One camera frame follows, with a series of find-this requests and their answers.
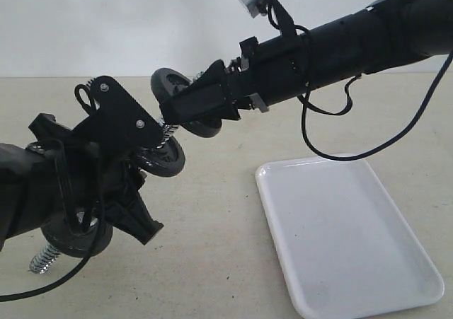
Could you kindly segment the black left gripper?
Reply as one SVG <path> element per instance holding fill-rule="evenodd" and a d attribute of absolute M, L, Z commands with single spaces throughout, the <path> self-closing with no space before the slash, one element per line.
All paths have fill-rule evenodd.
<path fill-rule="evenodd" d="M 123 157 L 105 156 L 95 142 L 87 142 L 71 135 L 68 127 L 58 123 L 54 115 L 40 113 L 29 126 L 44 155 L 55 163 L 57 183 L 61 195 L 63 217 L 70 227 L 84 227 L 77 214 L 100 213 L 100 198 L 109 206 L 109 224 L 146 245 L 164 225 L 153 219 L 135 183 L 138 173 L 128 182 Z"/>

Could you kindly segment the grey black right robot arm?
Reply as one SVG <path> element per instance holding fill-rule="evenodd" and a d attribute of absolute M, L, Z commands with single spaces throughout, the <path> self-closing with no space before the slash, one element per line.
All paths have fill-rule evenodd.
<path fill-rule="evenodd" d="M 377 0 L 357 13 L 298 33 L 278 0 L 260 0 L 280 34 L 241 42 L 229 64 L 213 62 L 195 81 L 172 69 L 151 76 L 165 121 L 238 120 L 241 110 L 266 112 L 308 90 L 452 51 L 452 0 Z"/>

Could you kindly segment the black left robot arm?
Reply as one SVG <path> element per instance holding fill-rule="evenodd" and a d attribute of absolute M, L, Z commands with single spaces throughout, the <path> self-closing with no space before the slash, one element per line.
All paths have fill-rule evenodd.
<path fill-rule="evenodd" d="M 116 123 L 97 112 L 75 128 L 40 113 L 31 123 L 36 140 L 25 148 L 1 145 L 1 239 L 37 228 L 56 244 L 80 243 L 87 250 L 94 237 L 79 214 L 103 217 L 104 249 L 114 229 L 147 244 L 161 229 L 140 193 L 144 178 L 136 155 L 155 147 L 160 124 L 144 127 Z"/>

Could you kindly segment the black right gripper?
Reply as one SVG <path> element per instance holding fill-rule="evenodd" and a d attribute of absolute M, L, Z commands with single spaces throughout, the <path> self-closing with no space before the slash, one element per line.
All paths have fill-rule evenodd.
<path fill-rule="evenodd" d="M 165 120 L 185 124 L 201 119 L 238 121 L 239 109 L 268 112 L 269 107 L 259 94 L 252 66 L 258 39 L 250 37 L 239 43 L 241 56 L 227 66 L 214 61 L 204 73 L 188 86 L 177 86 L 176 95 L 160 104 Z"/>

